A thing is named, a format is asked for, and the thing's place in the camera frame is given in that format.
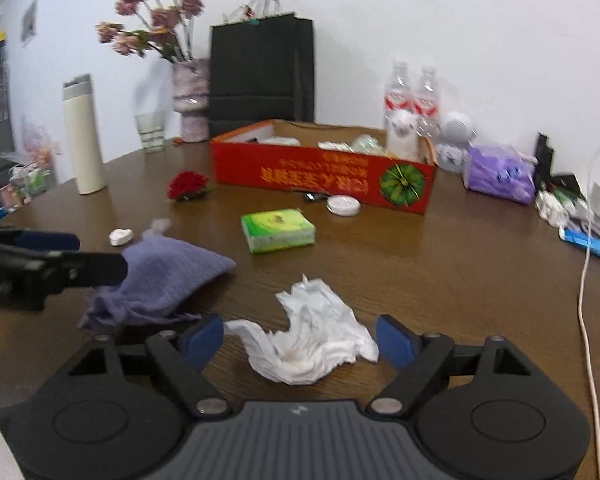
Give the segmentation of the small white earbud case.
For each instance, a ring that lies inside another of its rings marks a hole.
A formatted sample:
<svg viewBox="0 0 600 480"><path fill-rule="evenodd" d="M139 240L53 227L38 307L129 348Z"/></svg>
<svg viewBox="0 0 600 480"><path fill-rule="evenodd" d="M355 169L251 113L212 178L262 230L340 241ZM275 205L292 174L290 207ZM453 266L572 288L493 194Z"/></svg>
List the small white earbud case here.
<svg viewBox="0 0 600 480"><path fill-rule="evenodd" d="M134 233L131 229L114 229L109 233L108 240L112 247L121 247L134 240Z"/></svg>

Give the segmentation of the purple knitted pouch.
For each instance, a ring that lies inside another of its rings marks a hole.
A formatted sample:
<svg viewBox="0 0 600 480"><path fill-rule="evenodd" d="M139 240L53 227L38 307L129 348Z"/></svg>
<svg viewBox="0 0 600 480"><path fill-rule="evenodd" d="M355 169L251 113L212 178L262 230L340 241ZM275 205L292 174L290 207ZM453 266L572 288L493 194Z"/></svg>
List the purple knitted pouch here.
<svg viewBox="0 0 600 480"><path fill-rule="evenodd" d="M196 290L236 268L231 258L176 238L153 235L122 252L128 275L88 297L80 330L113 334L126 326L192 322L196 313L178 308Z"/></svg>

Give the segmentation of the white tissue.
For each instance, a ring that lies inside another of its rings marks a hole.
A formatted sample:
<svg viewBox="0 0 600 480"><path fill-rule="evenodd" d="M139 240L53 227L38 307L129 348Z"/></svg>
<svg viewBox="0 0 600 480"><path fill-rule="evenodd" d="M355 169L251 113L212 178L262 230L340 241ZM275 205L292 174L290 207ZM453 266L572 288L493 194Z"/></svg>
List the white tissue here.
<svg viewBox="0 0 600 480"><path fill-rule="evenodd" d="M372 363L379 360L378 344L368 329L319 278L302 278L276 299L286 312L288 330L267 332L248 320L224 324L224 333L240 339L251 368L260 376L306 386L359 358Z"/></svg>
<svg viewBox="0 0 600 480"><path fill-rule="evenodd" d="M345 153L353 153L354 148L350 144L346 142L318 142L317 147L321 150L325 151L334 151L334 152L345 152Z"/></svg>

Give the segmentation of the green tissue packet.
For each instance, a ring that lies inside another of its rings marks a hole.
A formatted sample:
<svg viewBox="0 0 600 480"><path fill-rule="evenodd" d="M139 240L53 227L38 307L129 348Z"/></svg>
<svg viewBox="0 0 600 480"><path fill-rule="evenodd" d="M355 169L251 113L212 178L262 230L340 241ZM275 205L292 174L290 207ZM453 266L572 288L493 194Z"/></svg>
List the green tissue packet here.
<svg viewBox="0 0 600 480"><path fill-rule="evenodd" d="M279 209L244 214L242 232L252 254L315 244L315 226L299 209Z"/></svg>

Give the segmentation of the red fabric rose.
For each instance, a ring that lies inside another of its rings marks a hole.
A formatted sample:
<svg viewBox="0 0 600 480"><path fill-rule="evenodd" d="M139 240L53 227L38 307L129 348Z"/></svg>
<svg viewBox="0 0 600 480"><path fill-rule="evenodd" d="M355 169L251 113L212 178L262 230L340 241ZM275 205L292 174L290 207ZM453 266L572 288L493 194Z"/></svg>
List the red fabric rose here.
<svg viewBox="0 0 600 480"><path fill-rule="evenodd" d="M166 197L172 202L190 202L209 192L209 179L195 171L181 171L169 183Z"/></svg>

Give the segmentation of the white round lid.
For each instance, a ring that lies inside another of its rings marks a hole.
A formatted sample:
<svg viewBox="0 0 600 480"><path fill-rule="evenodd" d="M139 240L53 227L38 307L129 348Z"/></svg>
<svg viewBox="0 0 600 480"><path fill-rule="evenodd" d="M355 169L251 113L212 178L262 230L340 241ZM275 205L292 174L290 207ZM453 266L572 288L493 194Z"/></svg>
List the white round lid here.
<svg viewBox="0 0 600 480"><path fill-rule="evenodd" d="M333 195L327 200L327 209L339 217L354 217L361 211L361 203L354 197L347 195Z"/></svg>

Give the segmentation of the white yellow alpaca plush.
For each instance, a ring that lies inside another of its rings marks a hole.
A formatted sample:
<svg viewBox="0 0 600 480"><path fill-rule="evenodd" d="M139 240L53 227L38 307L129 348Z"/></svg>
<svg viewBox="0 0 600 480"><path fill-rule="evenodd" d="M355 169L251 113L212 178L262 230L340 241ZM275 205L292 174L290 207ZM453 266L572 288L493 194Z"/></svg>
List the white yellow alpaca plush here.
<svg viewBox="0 0 600 480"><path fill-rule="evenodd" d="M409 110L395 110L387 129L387 151L397 158L419 160L417 116Z"/></svg>

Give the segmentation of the iridescent plastic bag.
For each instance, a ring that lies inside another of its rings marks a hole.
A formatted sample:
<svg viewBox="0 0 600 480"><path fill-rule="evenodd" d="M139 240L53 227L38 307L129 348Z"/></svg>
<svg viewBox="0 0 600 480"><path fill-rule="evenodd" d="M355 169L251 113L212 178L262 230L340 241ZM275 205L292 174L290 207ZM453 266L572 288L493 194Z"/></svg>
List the iridescent plastic bag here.
<svg viewBox="0 0 600 480"><path fill-rule="evenodd" d="M353 140L350 147L352 151L360 154L374 156L385 156L387 154L386 149L381 143L370 134L361 134Z"/></svg>

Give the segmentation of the white wet wipes canister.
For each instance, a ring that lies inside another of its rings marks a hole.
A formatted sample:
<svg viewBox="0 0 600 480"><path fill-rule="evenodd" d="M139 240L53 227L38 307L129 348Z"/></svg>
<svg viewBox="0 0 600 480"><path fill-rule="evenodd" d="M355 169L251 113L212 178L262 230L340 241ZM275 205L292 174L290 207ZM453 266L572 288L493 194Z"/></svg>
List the white wet wipes canister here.
<svg viewBox="0 0 600 480"><path fill-rule="evenodd" d="M257 144L278 145L278 146L301 146L299 139L291 136L270 136L269 138L257 138L254 140Z"/></svg>

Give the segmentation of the clear drinking glass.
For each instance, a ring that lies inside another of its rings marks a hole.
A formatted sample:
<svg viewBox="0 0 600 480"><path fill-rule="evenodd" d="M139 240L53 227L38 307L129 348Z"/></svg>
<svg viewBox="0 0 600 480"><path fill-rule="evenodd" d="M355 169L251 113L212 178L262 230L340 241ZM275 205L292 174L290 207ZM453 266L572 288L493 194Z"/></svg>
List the clear drinking glass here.
<svg viewBox="0 0 600 480"><path fill-rule="evenodd" d="M166 147L166 113L158 112L139 114L134 117L135 127L140 136L140 144L145 153L161 152Z"/></svg>

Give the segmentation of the white astronaut speaker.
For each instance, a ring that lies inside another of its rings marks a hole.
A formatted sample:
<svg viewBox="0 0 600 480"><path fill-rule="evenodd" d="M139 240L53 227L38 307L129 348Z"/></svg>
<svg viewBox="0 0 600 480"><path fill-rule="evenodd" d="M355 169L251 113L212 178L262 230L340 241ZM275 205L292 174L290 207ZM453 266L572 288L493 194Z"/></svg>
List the white astronaut speaker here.
<svg viewBox="0 0 600 480"><path fill-rule="evenodd" d="M474 122L467 115L460 112L445 114L434 141L438 166L443 170L461 174L475 137Z"/></svg>

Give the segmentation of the blue toothpaste tube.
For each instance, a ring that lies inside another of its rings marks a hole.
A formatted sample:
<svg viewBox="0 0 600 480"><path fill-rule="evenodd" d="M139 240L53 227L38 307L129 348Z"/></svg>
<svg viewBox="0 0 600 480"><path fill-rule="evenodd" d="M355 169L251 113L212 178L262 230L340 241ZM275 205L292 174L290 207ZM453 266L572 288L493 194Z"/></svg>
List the blue toothpaste tube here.
<svg viewBox="0 0 600 480"><path fill-rule="evenodd" d="M570 245L588 249L592 254L600 258L600 240L595 237L588 237L588 234L560 228L558 230L560 239Z"/></svg>

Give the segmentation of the black rectangular boxes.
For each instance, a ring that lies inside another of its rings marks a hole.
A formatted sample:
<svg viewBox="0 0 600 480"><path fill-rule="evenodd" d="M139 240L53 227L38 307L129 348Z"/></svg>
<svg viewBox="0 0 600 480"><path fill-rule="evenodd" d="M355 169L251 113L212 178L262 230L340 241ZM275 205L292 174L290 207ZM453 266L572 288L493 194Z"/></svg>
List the black rectangular boxes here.
<svg viewBox="0 0 600 480"><path fill-rule="evenodd" d="M554 153L554 148L552 148L550 142L548 142L548 136L539 132L536 137L534 149L536 164L533 177L536 185L550 180Z"/></svg>

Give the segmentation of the left water bottle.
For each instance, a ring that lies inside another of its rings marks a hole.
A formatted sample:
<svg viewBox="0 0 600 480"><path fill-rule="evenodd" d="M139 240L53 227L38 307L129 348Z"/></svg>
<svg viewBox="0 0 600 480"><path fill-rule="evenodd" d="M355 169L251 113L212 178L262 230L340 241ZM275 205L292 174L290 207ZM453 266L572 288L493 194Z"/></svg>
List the left water bottle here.
<svg viewBox="0 0 600 480"><path fill-rule="evenodd" d="M389 128L389 122L395 112L413 110L413 92L408 80L408 66L405 62L394 62L392 74L384 92L384 127Z"/></svg>

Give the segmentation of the black paper shopping bag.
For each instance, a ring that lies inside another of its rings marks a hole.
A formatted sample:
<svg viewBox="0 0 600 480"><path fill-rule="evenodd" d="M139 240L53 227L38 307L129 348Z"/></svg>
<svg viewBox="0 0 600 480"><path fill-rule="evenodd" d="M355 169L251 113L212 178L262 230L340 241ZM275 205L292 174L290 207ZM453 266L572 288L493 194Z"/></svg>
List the black paper shopping bag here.
<svg viewBox="0 0 600 480"><path fill-rule="evenodd" d="M250 0L211 32L209 134L269 119L315 118L314 23Z"/></svg>

